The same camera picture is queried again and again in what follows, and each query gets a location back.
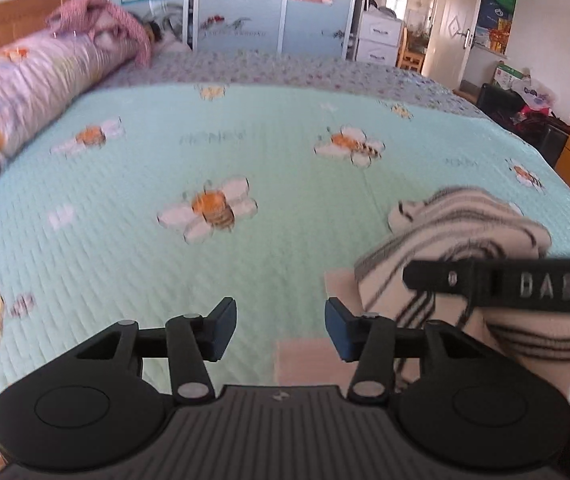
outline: pillow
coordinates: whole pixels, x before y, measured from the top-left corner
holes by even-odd
[[[0,169],[73,99],[136,55],[132,40],[109,48],[85,34],[43,30],[0,49]]]

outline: gray screw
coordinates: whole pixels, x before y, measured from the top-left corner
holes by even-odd
[[[178,394],[184,399],[200,399],[209,394],[209,388],[203,383],[185,383],[178,387]]]
[[[380,397],[385,393],[385,386],[377,381],[361,381],[356,383],[353,389],[360,397]]]

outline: pink fabric patch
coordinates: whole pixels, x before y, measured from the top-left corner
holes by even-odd
[[[344,363],[330,338],[286,339],[276,343],[274,380],[278,386],[337,384],[343,394],[358,363]]]

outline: white door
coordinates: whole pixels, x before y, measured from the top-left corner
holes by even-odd
[[[472,48],[480,4],[481,0],[436,0],[423,75],[451,90],[459,88]]]

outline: pink knitted blanket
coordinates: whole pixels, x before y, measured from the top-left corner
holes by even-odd
[[[106,10],[116,22],[108,28],[97,27],[98,19]],[[52,32],[84,32],[92,40],[99,32],[109,30],[116,38],[131,38],[138,43],[136,63],[149,66],[152,46],[145,29],[127,10],[109,0],[69,0],[47,18]]]

